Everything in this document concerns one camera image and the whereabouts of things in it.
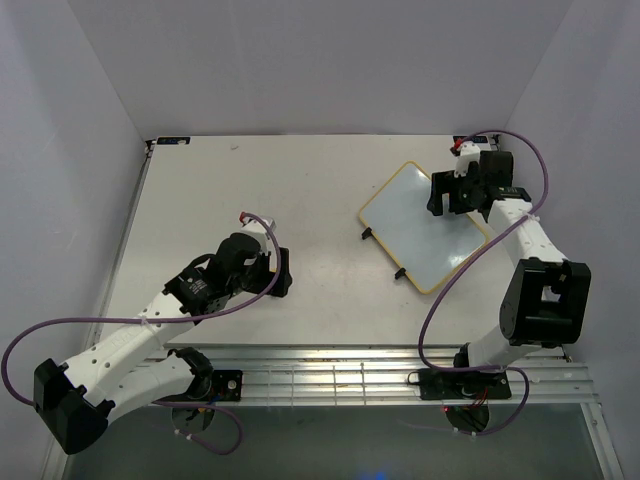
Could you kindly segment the yellow-framed small whiteboard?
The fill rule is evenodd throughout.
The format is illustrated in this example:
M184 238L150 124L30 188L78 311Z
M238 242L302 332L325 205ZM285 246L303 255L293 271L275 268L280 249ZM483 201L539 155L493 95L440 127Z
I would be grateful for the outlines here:
M430 294L489 242L469 215L436 217L427 209L430 176L415 162L404 163L365 203L358 218L422 294Z

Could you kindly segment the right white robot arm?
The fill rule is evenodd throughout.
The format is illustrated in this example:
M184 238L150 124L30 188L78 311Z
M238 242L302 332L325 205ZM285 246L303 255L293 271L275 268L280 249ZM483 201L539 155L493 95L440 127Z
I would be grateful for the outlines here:
M591 284L589 267L569 260L549 239L534 215L525 189L512 184L509 152L484 151L471 141L455 147L454 169L432 177L428 210L479 212L503 234L514 273L498 312L498 324L464 345L439 379L464 397L499 383L513 362L541 350L574 344L580 337Z

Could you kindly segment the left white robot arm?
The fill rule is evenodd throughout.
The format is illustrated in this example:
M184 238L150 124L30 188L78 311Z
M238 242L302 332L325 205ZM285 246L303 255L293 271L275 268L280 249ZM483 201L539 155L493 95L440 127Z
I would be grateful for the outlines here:
M170 349L151 367L142 361L220 313L246 292L284 297L292 283L288 251L250 221L169 280L133 323L62 363L48 359L34 372L35 410L67 454L93 445L125 414L155 401L202 404L217 397L220 377L193 347Z

